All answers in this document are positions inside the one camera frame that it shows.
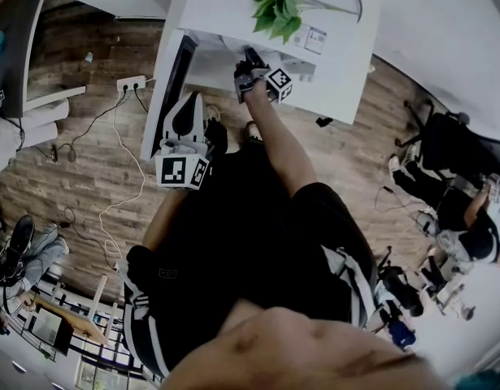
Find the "black office chair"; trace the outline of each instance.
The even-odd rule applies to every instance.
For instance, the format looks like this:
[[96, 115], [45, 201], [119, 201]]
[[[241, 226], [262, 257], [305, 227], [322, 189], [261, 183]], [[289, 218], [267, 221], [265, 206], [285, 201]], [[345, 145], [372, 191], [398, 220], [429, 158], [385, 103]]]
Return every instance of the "black office chair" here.
[[406, 147], [421, 141], [420, 157], [425, 169], [435, 171], [445, 179], [441, 171], [461, 175], [476, 188], [481, 189], [486, 177], [495, 173], [500, 175], [500, 141], [480, 136], [468, 129], [470, 118], [464, 113], [435, 114], [434, 104], [427, 100], [430, 114], [423, 124], [411, 104], [404, 106], [410, 111], [420, 128], [420, 133], [402, 143], [395, 141], [397, 147]]

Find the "desk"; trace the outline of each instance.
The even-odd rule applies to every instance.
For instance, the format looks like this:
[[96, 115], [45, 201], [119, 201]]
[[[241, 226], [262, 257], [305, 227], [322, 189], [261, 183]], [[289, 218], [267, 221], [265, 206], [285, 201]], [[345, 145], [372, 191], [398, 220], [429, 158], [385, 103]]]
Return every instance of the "desk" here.
[[[315, 1], [358, 11], [356, 0]], [[186, 84], [234, 91], [233, 72], [243, 55], [230, 50], [226, 38], [257, 46], [272, 68], [282, 67], [287, 59], [312, 67], [312, 82], [301, 80], [300, 74], [292, 75], [293, 93], [285, 103], [352, 124], [367, 78], [380, 13], [378, 0], [363, 0], [363, 6], [359, 24], [358, 16], [352, 13], [303, 12], [303, 24], [327, 33], [324, 49], [317, 54], [296, 46], [294, 39], [283, 45], [281, 39], [269, 40], [269, 33], [253, 33], [254, 0], [172, 0], [154, 70], [157, 81], [141, 158], [149, 160], [158, 146], [159, 140], [155, 139], [162, 136], [156, 133], [161, 127], [162, 108], [167, 108], [165, 97], [180, 92], [173, 81], [179, 79]], [[180, 48], [186, 37], [191, 37], [198, 46], [185, 57], [191, 58], [190, 64], [176, 74], [174, 65], [182, 58]]]
[[5, 33], [0, 55], [0, 87], [6, 96], [0, 114], [6, 118], [19, 119], [26, 111], [85, 92], [85, 87], [79, 87], [28, 100], [29, 59], [43, 2], [5, 0], [0, 4], [0, 31]]
[[37, 305], [40, 305], [51, 312], [54, 312], [68, 321], [74, 328], [74, 333], [83, 338], [89, 338], [99, 344], [108, 345], [108, 342], [99, 328], [91, 321], [89, 318], [72, 312], [71, 310], [65, 309], [60, 305], [48, 302], [38, 295], [34, 296], [29, 293], [29, 298], [34, 299]]

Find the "electrical outlet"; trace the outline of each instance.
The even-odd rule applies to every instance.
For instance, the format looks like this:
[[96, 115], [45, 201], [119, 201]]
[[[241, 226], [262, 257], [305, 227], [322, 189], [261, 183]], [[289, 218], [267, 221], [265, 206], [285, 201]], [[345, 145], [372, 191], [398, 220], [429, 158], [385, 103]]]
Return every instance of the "electrical outlet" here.
[[125, 85], [127, 85], [127, 91], [133, 91], [135, 84], [137, 84], [137, 89], [144, 89], [146, 87], [146, 76], [133, 76], [132, 78], [118, 80], [118, 92], [122, 93]]

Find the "white pillar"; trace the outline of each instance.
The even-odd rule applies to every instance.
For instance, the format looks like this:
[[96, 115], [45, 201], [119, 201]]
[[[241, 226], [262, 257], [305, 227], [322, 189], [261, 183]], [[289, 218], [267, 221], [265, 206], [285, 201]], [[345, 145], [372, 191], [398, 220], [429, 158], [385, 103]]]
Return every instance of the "white pillar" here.
[[98, 308], [98, 303], [100, 302], [100, 298], [102, 297], [103, 288], [105, 288], [105, 283], [107, 282], [107, 277], [105, 275], [102, 276], [100, 280], [100, 284], [98, 285], [98, 289], [94, 294], [93, 305], [90, 307], [89, 311], [89, 320], [93, 322], [94, 314], [96, 314], [96, 309]]
[[105, 330], [105, 339], [107, 341], [109, 340], [109, 336], [111, 335], [112, 324], [114, 323], [117, 309], [118, 309], [118, 304], [114, 302], [114, 304], [112, 305], [111, 317], [109, 318], [109, 323], [107, 324], [107, 329]]
[[60, 288], [62, 287], [62, 284], [58, 282], [56, 286], [53, 288], [53, 292], [51, 294], [51, 302], [55, 303], [56, 302], [56, 294], [60, 291]]

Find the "wooden floor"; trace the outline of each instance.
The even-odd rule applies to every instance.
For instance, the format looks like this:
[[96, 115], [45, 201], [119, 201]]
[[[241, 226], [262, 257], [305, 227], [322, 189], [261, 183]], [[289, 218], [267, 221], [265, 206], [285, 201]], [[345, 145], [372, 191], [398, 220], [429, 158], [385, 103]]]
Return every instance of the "wooden floor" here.
[[[69, 142], [83, 133], [91, 121], [114, 106], [116, 80], [146, 75], [154, 71], [163, 23], [120, 22], [92, 7], [69, 7], [41, 15], [33, 46], [28, 91], [42, 94], [52, 88], [87, 85], [87, 93], [70, 99], [69, 117], [59, 122], [56, 144]], [[93, 62], [85, 56], [91, 52]], [[424, 97], [420, 88], [377, 58], [376, 70], [369, 75], [354, 125], [333, 122], [326, 128], [315, 124], [317, 116], [282, 107], [280, 117], [305, 146], [322, 182], [333, 187], [350, 208], [375, 255], [381, 258], [388, 245], [394, 248], [394, 260], [408, 269], [423, 260], [427, 241], [415, 228], [406, 210], [389, 213], [375, 210], [379, 189], [389, 181], [387, 162], [396, 152], [394, 139], [409, 136], [408, 117], [403, 100]], [[153, 82], [141, 92], [148, 106]], [[202, 89], [206, 100], [219, 107], [221, 118], [237, 139], [249, 116], [239, 106], [233, 93]], [[335, 110], [338, 100], [333, 101]], [[117, 127], [126, 146], [139, 157], [146, 113], [138, 101], [129, 99], [118, 109]], [[52, 163], [35, 149], [24, 149], [0, 173], [0, 195], [8, 223], [29, 213], [41, 227], [50, 220], [64, 220], [70, 206], [76, 214], [80, 234], [103, 243], [98, 214], [111, 203], [135, 196], [141, 175], [128, 154], [119, 147], [112, 128], [112, 113], [99, 119], [90, 133], [81, 138], [75, 149], [75, 162], [67, 160], [67, 149]], [[42, 146], [49, 152], [50, 144]], [[143, 163], [147, 175], [143, 196], [111, 210], [104, 216], [104, 226], [118, 241], [124, 255], [139, 243], [154, 212], [166, 192], [158, 189], [154, 166]], [[411, 199], [400, 193], [404, 203]], [[378, 208], [385, 211], [399, 207], [398, 200], [381, 191]], [[72, 229], [62, 230], [71, 253], [62, 259], [55, 272], [63, 282], [92, 295], [103, 274], [109, 277], [104, 297], [122, 300], [122, 283], [104, 259], [102, 250], [92, 241], [82, 240]], [[110, 256], [111, 264], [115, 261]]]

